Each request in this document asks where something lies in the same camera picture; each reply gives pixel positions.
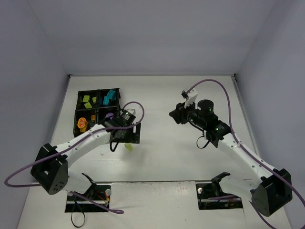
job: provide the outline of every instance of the white table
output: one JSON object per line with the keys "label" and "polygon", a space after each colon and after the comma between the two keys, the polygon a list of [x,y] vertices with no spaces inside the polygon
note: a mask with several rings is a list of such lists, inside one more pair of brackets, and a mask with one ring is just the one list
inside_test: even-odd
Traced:
{"label": "white table", "polygon": [[[242,209],[198,210],[195,182],[210,180],[221,172],[248,178],[226,154],[212,145],[196,147],[201,135],[190,125],[177,125],[168,115],[179,102],[181,91],[202,76],[111,76],[72,77],[54,131],[51,145],[73,138],[74,110],[78,91],[120,87],[122,102],[138,101],[145,108],[141,142],[129,152],[123,144],[116,152],[99,146],[73,164],[71,170],[86,173],[98,182],[115,182],[111,208],[125,210],[123,215],[86,213],[84,229],[93,228],[268,228],[244,202]],[[253,149],[252,141],[229,76],[212,76],[227,89],[232,107],[235,132]],[[210,99],[219,118],[228,123],[228,109],[221,87],[203,83],[197,88],[197,101]],[[64,213],[66,193],[49,196],[44,189],[30,189],[18,229],[73,228],[70,214]],[[290,228],[284,210],[268,218],[281,229]]]}

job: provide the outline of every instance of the green block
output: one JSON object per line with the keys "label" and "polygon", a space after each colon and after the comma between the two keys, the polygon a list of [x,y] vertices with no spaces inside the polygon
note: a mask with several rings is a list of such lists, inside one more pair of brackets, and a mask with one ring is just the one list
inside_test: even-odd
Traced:
{"label": "green block", "polygon": [[92,108],[92,106],[91,106],[91,104],[90,104],[90,103],[85,103],[84,105],[85,105],[85,107],[86,107],[87,109]]}
{"label": "green block", "polygon": [[84,98],[82,99],[83,103],[87,103],[90,100],[90,96],[89,95],[84,95]]}

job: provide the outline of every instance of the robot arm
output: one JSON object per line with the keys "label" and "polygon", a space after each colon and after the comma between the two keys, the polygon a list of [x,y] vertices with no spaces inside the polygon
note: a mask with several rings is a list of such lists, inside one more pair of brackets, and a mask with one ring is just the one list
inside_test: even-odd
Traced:
{"label": "robot arm", "polygon": [[54,195],[61,190],[75,191],[81,194],[94,191],[96,183],[88,175],[75,174],[70,172],[69,168],[86,153],[100,145],[112,144],[114,139],[117,141],[116,144],[118,142],[139,143],[140,124],[136,127],[136,133],[133,132],[133,129],[98,131],[105,127],[130,126],[135,120],[134,115],[135,110],[133,109],[123,110],[120,116],[113,119],[106,118],[101,122],[101,125],[95,125],[89,131],[66,143],[54,147],[45,144],[40,148],[36,161],[68,150],[60,156],[33,166],[31,175],[50,195]]}
{"label": "robot arm", "polygon": [[[288,183],[291,184],[291,176],[285,170],[278,171],[273,166],[264,162],[259,156],[242,144],[233,130],[226,123],[218,119],[214,114],[214,104],[210,100],[201,100],[195,107],[195,99],[198,95],[195,89],[184,90],[182,96],[186,102],[179,103],[176,109],[169,115],[177,124],[189,122],[192,126],[202,131],[203,136],[216,148],[231,157],[246,172],[251,180],[243,180],[232,177],[230,173],[223,172],[212,179],[212,186],[217,196],[235,194],[243,199],[252,201],[253,206],[264,216],[270,216],[279,208],[292,200],[292,190],[262,165],[271,169]],[[245,152],[245,148],[257,163]]]}

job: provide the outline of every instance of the white wall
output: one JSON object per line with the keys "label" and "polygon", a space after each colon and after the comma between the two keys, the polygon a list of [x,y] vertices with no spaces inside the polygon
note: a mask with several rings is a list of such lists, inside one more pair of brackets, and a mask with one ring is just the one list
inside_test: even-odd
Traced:
{"label": "white wall", "polygon": [[29,0],[68,73],[236,73],[275,0]]}
{"label": "white wall", "polygon": [[[237,77],[263,158],[286,168],[305,196],[305,1],[278,0]],[[294,229],[305,224],[294,195],[285,208]]]}
{"label": "white wall", "polygon": [[[4,179],[50,141],[67,76],[26,0],[0,1],[0,31],[0,228],[14,229],[28,189]],[[12,182],[30,181],[27,170]]]}

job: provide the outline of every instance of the yellow-green block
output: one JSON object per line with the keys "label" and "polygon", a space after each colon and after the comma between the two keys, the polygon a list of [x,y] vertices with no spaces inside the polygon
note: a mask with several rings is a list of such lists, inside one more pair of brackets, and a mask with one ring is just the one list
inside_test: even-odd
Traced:
{"label": "yellow-green block", "polygon": [[82,99],[83,103],[87,103],[87,102],[89,102],[89,100],[90,100],[90,96],[89,95],[84,95],[84,97]]}
{"label": "yellow-green block", "polygon": [[86,107],[87,109],[92,108],[92,106],[91,106],[91,104],[90,104],[90,103],[85,103],[84,105],[85,105],[85,107]]}
{"label": "yellow-green block", "polygon": [[126,149],[128,149],[130,152],[132,152],[133,147],[132,147],[132,145],[130,143],[125,143],[124,145],[125,145]]}

